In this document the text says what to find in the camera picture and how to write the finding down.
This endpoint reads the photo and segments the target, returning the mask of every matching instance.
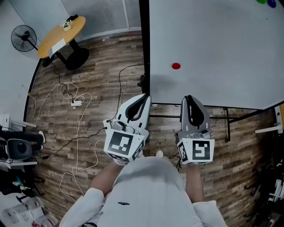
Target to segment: fan grille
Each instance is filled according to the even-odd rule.
[[[28,52],[35,48],[36,40],[35,31],[27,25],[17,26],[11,34],[14,48],[22,52]]]

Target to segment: red disc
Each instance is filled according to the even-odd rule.
[[[174,63],[174,64],[172,65],[172,68],[173,68],[173,69],[180,69],[180,68],[181,68],[181,65],[180,65],[179,63]]]

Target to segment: round wooden table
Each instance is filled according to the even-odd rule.
[[[74,70],[81,67],[89,57],[89,50],[86,48],[80,48],[77,42],[74,40],[85,25],[86,19],[83,16],[79,16],[72,21],[72,28],[68,31],[64,31],[60,25],[53,28],[43,39],[39,45],[37,55],[41,59],[49,57],[49,50],[57,44],[60,40],[65,39],[66,44],[70,44],[74,52],[65,59],[58,51],[55,53],[59,59],[66,65],[68,70]]]

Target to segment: electric fan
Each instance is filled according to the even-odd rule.
[[[17,50],[21,52],[31,51],[33,48],[38,50],[36,47],[36,33],[35,31],[27,25],[17,26],[11,34],[11,42]],[[46,58],[43,60],[43,67],[48,66],[54,57]]]

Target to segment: white shoe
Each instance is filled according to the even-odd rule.
[[[43,143],[45,143],[45,137],[44,137],[43,131],[39,131],[39,135],[41,135],[43,137]]]
[[[158,150],[158,151],[156,152],[156,157],[157,157],[157,158],[163,158],[163,157],[164,157],[164,152],[163,152],[162,150]]]

